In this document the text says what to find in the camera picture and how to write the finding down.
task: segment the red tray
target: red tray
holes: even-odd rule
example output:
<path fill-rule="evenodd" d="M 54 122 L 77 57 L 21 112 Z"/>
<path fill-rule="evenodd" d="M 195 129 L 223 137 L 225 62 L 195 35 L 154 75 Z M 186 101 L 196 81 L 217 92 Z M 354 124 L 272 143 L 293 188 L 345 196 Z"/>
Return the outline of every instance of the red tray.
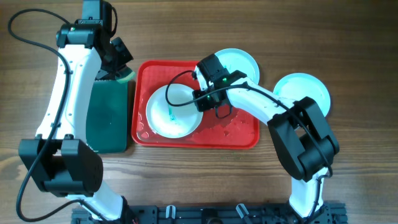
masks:
<path fill-rule="evenodd" d="M 250 149 L 259 140 L 259 121 L 249 113 L 233 108 L 232 113 L 218 119 L 214 110 L 205 111 L 199 127 L 191 134 L 169 139 L 154 133 L 146 119 L 146 105 L 150 96 L 160 87 L 167 85 L 176 74 L 194 70 L 198 62 L 151 60 L 143 63 L 137 75 L 136 95 L 132 113 L 131 137 L 143 146 L 194 147 L 217 149 Z M 176 83 L 199 89 L 197 81 L 185 74 Z M 223 106 L 219 115 L 227 114 Z"/>

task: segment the wooden table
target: wooden table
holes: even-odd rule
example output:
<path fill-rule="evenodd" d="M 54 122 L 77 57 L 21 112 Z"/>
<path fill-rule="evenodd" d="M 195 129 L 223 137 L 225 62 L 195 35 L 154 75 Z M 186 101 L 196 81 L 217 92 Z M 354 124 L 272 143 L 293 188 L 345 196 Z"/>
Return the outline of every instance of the wooden table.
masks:
<path fill-rule="evenodd" d="M 394 1 L 118 1 L 117 35 L 137 70 L 150 59 L 200 60 L 220 49 L 249 52 L 261 85 L 273 89 L 294 72 L 315 75 L 332 95 L 328 121 L 340 142 L 335 175 L 324 199 L 347 205 L 350 223 L 398 223 L 398 4 Z M 57 58 L 14 40 L 7 21 L 25 8 L 43 8 L 69 21 L 79 0 L 2 0 L 0 4 L 0 217 L 15 213 L 26 174 L 20 139 L 34 137 L 55 80 Z M 14 30 L 55 46 L 61 22 L 23 15 Z M 131 205 L 285 202 L 290 177 L 280 165 L 266 126 L 248 151 L 167 149 L 136 144 L 102 156 L 104 179 Z M 29 182 L 23 211 L 37 217 L 65 199 Z M 69 223 L 67 208 L 43 223 Z"/>

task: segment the green object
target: green object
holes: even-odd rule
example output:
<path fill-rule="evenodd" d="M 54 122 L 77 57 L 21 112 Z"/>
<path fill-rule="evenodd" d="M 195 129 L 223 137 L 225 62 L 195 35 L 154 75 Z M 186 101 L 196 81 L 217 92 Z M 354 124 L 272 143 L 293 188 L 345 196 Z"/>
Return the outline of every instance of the green object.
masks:
<path fill-rule="evenodd" d="M 86 120 L 88 145 L 97 153 L 124 152 L 127 146 L 127 83 L 94 82 Z"/>

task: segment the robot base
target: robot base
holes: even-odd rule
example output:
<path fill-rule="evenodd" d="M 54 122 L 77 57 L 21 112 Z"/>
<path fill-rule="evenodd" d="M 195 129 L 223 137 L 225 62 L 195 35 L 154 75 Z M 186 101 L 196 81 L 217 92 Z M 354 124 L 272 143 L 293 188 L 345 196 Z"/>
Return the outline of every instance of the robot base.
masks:
<path fill-rule="evenodd" d="M 236 207 L 174 207 L 131 206 L 139 219 L 137 224 L 298 224 L 303 223 L 294 215 L 287 203 L 267 203 L 247 206 L 248 220 L 241 218 Z M 325 202 L 320 214 L 310 224 L 347 224 L 345 204 Z M 72 224 L 97 224 L 97 220 L 84 209 L 74 209 Z"/>

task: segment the black cable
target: black cable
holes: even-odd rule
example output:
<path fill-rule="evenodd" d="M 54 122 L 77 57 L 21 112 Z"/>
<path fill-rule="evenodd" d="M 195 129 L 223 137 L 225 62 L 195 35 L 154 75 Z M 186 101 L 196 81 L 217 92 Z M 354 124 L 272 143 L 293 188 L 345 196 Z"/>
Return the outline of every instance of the black cable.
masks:
<path fill-rule="evenodd" d="M 116 34 L 116 28 L 118 27 L 118 13 L 116 12 L 116 9 L 112 7 L 112 11 L 114 13 L 114 27 L 111 32 L 111 37 L 113 37 Z"/>
<path fill-rule="evenodd" d="M 321 187 L 321 184 L 322 184 L 322 179 L 332 177 L 332 176 L 333 176 L 333 169 L 331 168 L 331 165 L 329 164 L 329 161 L 327 160 L 327 158 L 326 158 L 326 156 L 324 155 L 324 153 L 321 151 L 319 144 L 317 143 L 317 141 L 315 140 L 315 138 L 312 136 L 311 132 L 308 130 L 308 128 L 306 127 L 306 125 L 304 125 L 303 122 L 301 121 L 301 119 L 298 118 L 293 112 L 291 112 L 291 110 L 289 110 L 289 108 L 288 108 L 287 106 L 285 106 L 280 100 L 277 100 L 277 99 L 273 98 L 272 96 L 268 95 L 267 93 L 264 93 L 264 92 L 261 91 L 261 90 L 258 90 L 258 89 L 256 89 L 256 88 L 253 88 L 253 87 L 249 86 L 249 84 L 248 84 L 247 82 L 244 82 L 243 84 L 232 85 L 232 86 L 227 86 L 227 87 L 219 88 L 219 89 L 217 89 L 217 90 L 213 90 L 213 91 L 211 91 L 211 92 L 209 92 L 209 93 L 204 94 L 203 96 L 200 96 L 200 97 L 198 97 L 198 98 L 196 98 L 196 99 L 194 99 L 194 100 L 190 100 L 190 101 L 185 102 L 185 103 L 181 103 L 181 104 L 173 104 L 173 103 L 171 103 L 171 102 L 169 101 L 169 98 L 168 98 L 168 92 L 169 92 L 169 87 L 170 87 L 170 85 L 173 84 L 174 81 L 175 81 L 178 77 L 180 77 L 180 76 L 182 76 L 183 74 L 186 74 L 186 73 L 188 73 L 188 72 L 194 73 L 194 71 L 192 71 L 192 70 L 187 70 L 187 71 L 184 71 L 184 72 L 182 72 L 182 73 L 179 73 L 179 74 L 176 75 L 173 79 L 171 79 L 170 83 L 167 85 L 165 95 L 166 95 L 166 101 L 167 101 L 167 103 L 168 103 L 170 106 L 185 106 L 185 105 L 189 105 L 189 104 L 191 104 L 191 103 L 194 103 L 194 102 L 196 102 L 196 101 L 199 101 L 199 100 L 201 100 L 201 99 L 203 99 L 203 98 L 205 98 L 205 97 L 207 97 L 207 96 L 210 96 L 210 95 L 212 95 L 212 94 L 214 94 L 214 93 L 217 93 L 217 92 L 219 92 L 219 91 L 229 90 L 229 89 L 233 89 L 233 88 L 244 88 L 244 89 L 247 89 L 247 90 L 252 90 L 252 91 L 255 91 L 255 92 L 257 92 L 257 93 L 260 93 L 260 94 L 262 94 L 263 96 L 265 96 L 265 97 L 267 97 L 268 99 L 270 99 L 271 101 L 273 101 L 276 105 L 281 106 L 283 109 L 286 110 L 286 112 L 288 112 L 288 114 L 289 114 L 291 117 L 293 117 L 294 120 L 296 120 L 296 122 L 298 123 L 298 125 L 299 125 L 301 128 L 304 129 L 304 131 L 308 134 L 309 138 L 311 139 L 311 141 L 313 142 L 314 146 L 316 147 L 317 151 L 318 151 L 319 154 L 321 155 L 321 157 L 322 157 L 322 159 L 323 159 L 323 162 L 324 162 L 324 165 L 325 165 L 325 166 L 328 168 L 328 170 L 329 170 L 329 174 L 328 174 L 328 175 L 321 175 L 321 176 L 319 176 L 319 177 L 317 178 L 317 182 L 318 182 L 318 183 L 317 183 L 317 190 L 316 190 L 316 194 L 315 194 L 315 201 L 314 201 L 314 203 L 313 203 L 313 207 L 312 207 L 312 209 L 311 209 L 310 214 L 305 218 L 305 223 L 310 222 L 310 221 L 312 220 L 313 215 L 314 215 L 314 213 L 315 213 L 315 210 L 317 209 L 317 206 L 318 206 L 318 201 L 319 201 L 319 198 L 320 198 L 320 187 Z"/>
<path fill-rule="evenodd" d="M 17 35 L 12 31 L 11 25 L 12 25 L 12 22 L 14 21 L 14 19 L 15 19 L 16 17 L 18 17 L 19 15 L 21 15 L 21 14 L 23 14 L 23 13 L 27 13 L 27 12 L 44 12 L 44 13 L 53 15 L 53 16 L 55 16 L 55 17 L 61 19 L 63 22 L 69 24 L 69 22 L 68 22 L 66 19 L 64 19 L 63 17 L 59 16 L 58 14 L 56 14 L 56 13 L 54 13 L 54 12 L 50 12 L 50 11 L 47 11 L 47 10 L 44 10 L 44 9 L 24 9 L 24 10 L 21 10 L 21 11 L 15 13 L 15 14 L 10 18 L 10 20 L 9 20 L 9 22 L 8 22 L 8 33 L 10 33 L 10 35 L 12 35 L 13 38 L 15 38 L 15 39 L 17 39 L 17 40 L 20 40 L 20 41 L 22 41 L 22 42 L 25 42 L 25 43 L 27 43 L 27 44 L 32 44 L 32 45 L 34 45 L 34 46 L 42 47 L 43 49 L 46 49 L 46 50 L 49 50 L 49 51 L 53 52 L 55 55 L 57 55 L 57 56 L 61 59 L 63 65 L 64 65 L 64 67 L 65 67 L 65 86 L 63 87 L 63 93 L 62 93 L 62 97 L 61 97 L 61 100 L 60 100 L 60 105 L 59 105 L 58 110 L 57 110 L 57 114 L 55 115 L 55 119 L 54 119 L 54 122 L 53 122 L 53 127 L 52 127 L 52 129 L 51 129 L 51 131 L 50 131 L 50 134 L 49 134 L 49 136 L 48 136 L 48 138 L 47 138 L 47 141 L 44 143 L 44 145 L 43 145 L 43 147 L 41 148 L 39 154 L 37 155 L 37 157 L 35 158 L 34 162 L 33 162 L 32 165 L 31 165 L 31 167 L 29 168 L 29 170 L 28 170 L 28 172 L 27 172 L 27 174 L 26 174 L 24 180 L 22 181 L 22 185 L 21 185 L 21 188 L 19 189 L 18 196 L 17 196 L 17 202 L 16 202 L 16 212 L 17 212 L 17 215 L 18 215 L 18 217 L 19 217 L 21 220 L 23 220 L 23 221 L 25 221 L 25 222 L 38 222 L 38 221 L 45 220 L 45 219 L 48 218 L 48 217 L 51 217 L 51 216 L 54 215 L 55 213 L 59 212 L 60 210 L 64 209 L 65 207 L 67 207 L 67 206 L 69 206 L 69 205 L 71 205 L 71 204 L 73 204 L 73 203 L 80 203 L 81 205 L 84 205 L 87 209 L 89 209 L 91 212 L 93 212 L 95 215 L 97 215 L 98 217 L 100 217 L 102 220 L 106 220 L 101 214 L 99 214 L 97 211 L 95 211 L 90 205 L 88 205 L 88 204 L 87 204 L 85 201 L 83 201 L 83 200 L 71 200 L 71 201 L 69 201 L 69 202 L 67 202 L 67 203 L 65 203 L 65 204 L 63 204 L 63 205 L 61 205 L 61 206 L 59 206 L 58 208 L 56 208 L 56 209 L 53 210 L 52 212 L 50 212 L 50 213 L 48 213 L 48 214 L 46 214 L 46 215 L 43 215 L 43 216 L 41 216 L 41 217 L 38 217 L 38 218 L 27 218 L 27 217 L 25 217 L 24 214 L 22 213 L 22 209 L 21 209 L 22 196 L 23 196 L 23 194 L 24 194 L 24 192 L 25 192 L 26 185 L 27 185 L 27 183 L 28 183 L 30 177 L 32 176 L 32 173 L 33 173 L 34 169 L 36 168 L 37 164 L 39 163 L 39 161 L 41 160 L 41 158 L 43 157 L 43 155 L 44 155 L 44 154 L 48 151 L 48 149 L 49 149 L 49 142 L 50 142 L 49 139 L 52 139 L 52 138 L 53 138 L 53 136 L 54 136 L 54 134 L 55 134 L 55 132 L 56 132 L 56 130 L 57 130 L 58 123 L 59 123 L 60 118 L 61 118 L 61 113 L 62 113 L 63 107 L 65 106 L 65 100 L 66 100 L 66 97 L 67 97 L 68 88 L 69 88 L 69 82 L 70 82 L 70 68 L 69 68 L 69 64 L 68 64 L 68 61 L 66 60 L 66 58 L 65 58 L 61 53 L 59 53 L 58 51 L 56 51 L 55 49 L 53 49 L 53 48 L 51 48 L 51 47 L 49 47 L 49 46 L 47 46 L 47 45 L 40 44 L 40 43 L 38 43 L 38 42 L 31 41 L 31 40 L 27 40 L 27 39 L 24 39 L 24 38 L 22 38 L 22 37 L 19 37 L 19 36 L 17 36 Z"/>

